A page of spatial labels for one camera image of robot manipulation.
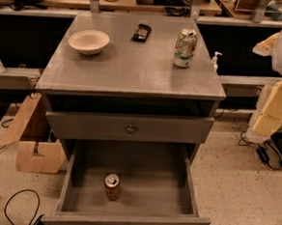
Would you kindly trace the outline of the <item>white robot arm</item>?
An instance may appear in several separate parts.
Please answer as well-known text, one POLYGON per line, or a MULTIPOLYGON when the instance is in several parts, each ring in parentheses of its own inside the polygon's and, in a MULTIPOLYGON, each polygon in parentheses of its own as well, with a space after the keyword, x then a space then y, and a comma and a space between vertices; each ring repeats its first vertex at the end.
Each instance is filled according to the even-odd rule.
POLYGON ((246 138, 252 143, 262 143, 282 126, 282 30, 257 43, 253 52, 271 56, 272 68, 281 76, 273 85, 264 86, 248 123, 246 138))

